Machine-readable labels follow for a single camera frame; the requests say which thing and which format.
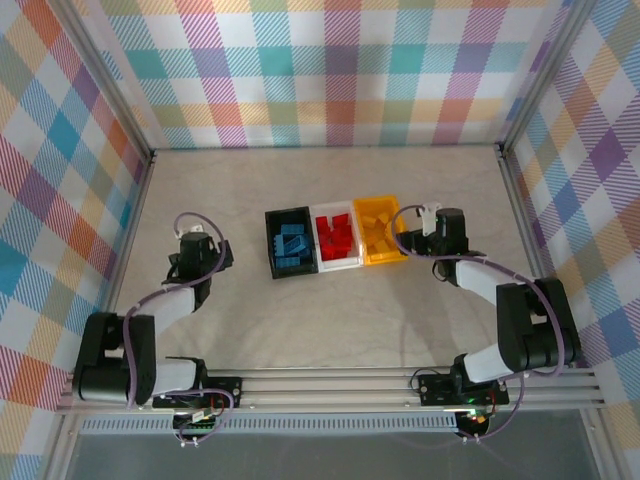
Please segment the yellow plastic bin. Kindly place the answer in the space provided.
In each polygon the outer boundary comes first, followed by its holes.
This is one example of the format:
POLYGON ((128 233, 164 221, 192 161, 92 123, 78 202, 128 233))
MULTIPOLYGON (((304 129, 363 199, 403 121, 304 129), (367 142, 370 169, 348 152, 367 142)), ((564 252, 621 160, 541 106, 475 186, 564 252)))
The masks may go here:
POLYGON ((395 195, 364 197, 353 201, 355 216, 363 245, 366 266, 405 260, 398 250, 391 231, 392 220, 400 210, 395 195))

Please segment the black plastic bin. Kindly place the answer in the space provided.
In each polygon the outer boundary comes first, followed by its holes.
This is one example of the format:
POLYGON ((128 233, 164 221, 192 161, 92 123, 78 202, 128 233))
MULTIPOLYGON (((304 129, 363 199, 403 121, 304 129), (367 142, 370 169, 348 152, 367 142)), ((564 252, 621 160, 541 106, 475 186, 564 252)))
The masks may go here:
MULTIPOLYGON (((318 272, 318 260, 315 249, 314 235, 311 225, 310 211, 307 206, 296 207, 284 210, 273 210, 265 213, 265 225, 267 236, 268 257, 271 269, 271 275, 273 279, 284 279, 294 276, 316 274, 318 272), (275 265, 276 257, 291 257, 291 252, 287 253, 284 250, 284 256, 276 256, 274 253, 274 236, 280 234, 280 228, 282 224, 304 224, 305 234, 303 235, 308 239, 309 244, 312 246, 312 261, 314 267, 306 270, 302 268, 279 270, 275 265)), ((291 238, 295 235, 283 235, 285 238, 291 238)))

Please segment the white plastic bin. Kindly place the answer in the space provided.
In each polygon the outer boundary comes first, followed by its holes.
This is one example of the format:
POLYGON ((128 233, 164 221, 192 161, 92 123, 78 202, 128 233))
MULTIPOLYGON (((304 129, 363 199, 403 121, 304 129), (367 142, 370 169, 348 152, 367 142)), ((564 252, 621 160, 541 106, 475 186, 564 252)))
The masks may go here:
POLYGON ((315 241, 315 248, 318 257, 318 269, 320 273, 328 273, 339 270, 359 268, 364 265, 363 257, 363 245, 361 235, 359 232, 358 222, 355 216, 355 210, 352 201, 340 201, 334 203, 316 204, 309 207, 312 229, 315 241), (358 256, 354 258, 334 259, 331 261, 323 261, 321 258, 319 231, 316 228, 315 219, 318 216, 326 216, 328 218, 329 225, 332 230, 332 217, 340 214, 348 213, 349 224, 352 229, 353 242, 352 244, 357 249, 358 256))

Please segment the black controller board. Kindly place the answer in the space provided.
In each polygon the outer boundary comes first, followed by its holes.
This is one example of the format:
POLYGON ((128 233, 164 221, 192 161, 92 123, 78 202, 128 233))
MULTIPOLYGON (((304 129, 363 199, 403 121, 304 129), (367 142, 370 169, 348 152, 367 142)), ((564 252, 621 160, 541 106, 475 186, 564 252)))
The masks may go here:
POLYGON ((175 414, 172 419, 173 435, 181 448, 197 448, 221 424, 220 416, 221 410, 211 408, 175 414))
POLYGON ((489 432, 493 413, 488 410, 467 410, 455 413, 456 435, 464 441, 482 437, 489 432))

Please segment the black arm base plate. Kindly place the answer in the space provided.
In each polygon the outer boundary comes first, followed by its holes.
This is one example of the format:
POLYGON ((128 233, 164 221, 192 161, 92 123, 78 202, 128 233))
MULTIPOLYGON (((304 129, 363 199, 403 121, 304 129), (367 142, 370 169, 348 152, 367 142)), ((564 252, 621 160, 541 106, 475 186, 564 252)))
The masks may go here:
POLYGON ((419 375, 417 380, 422 406, 502 406, 510 402, 508 391, 497 380, 458 382, 443 374, 419 375))
POLYGON ((153 397, 153 408, 204 409, 214 407, 220 409, 240 405, 242 396, 242 378, 233 376, 205 376, 194 385, 183 390, 170 391, 153 397))

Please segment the aluminium mounting rail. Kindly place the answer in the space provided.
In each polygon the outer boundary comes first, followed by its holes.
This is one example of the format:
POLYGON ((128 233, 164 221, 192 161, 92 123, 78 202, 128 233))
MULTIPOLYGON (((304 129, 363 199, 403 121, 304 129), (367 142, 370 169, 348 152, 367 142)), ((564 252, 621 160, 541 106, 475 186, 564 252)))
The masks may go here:
MULTIPOLYGON (((240 377, 242 414, 258 413, 389 413, 401 411, 489 411, 483 406, 449 402, 423 406, 413 367, 405 368, 266 368, 211 370, 214 377, 240 377)), ((523 379, 524 396, 518 398, 516 379, 505 381, 509 402, 498 404, 506 412, 519 404, 520 411, 602 408, 603 392, 590 369, 569 368, 557 377, 529 374, 523 379)))

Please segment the aluminium frame post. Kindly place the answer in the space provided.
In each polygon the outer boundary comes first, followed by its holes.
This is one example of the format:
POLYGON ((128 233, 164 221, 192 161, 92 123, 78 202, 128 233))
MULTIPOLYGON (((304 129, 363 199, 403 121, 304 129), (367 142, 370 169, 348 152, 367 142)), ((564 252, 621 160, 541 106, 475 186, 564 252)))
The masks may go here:
POLYGON ((512 151, 523 135, 597 1, 562 0, 497 142, 502 153, 512 151))
POLYGON ((137 153, 147 162, 153 162, 155 150, 149 146, 132 110, 121 93, 100 50, 96 47, 81 15, 72 0, 47 0, 52 11, 69 35, 79 55, 86 64, 99 89, 112 107, 124 132, 128 135, 137 153))

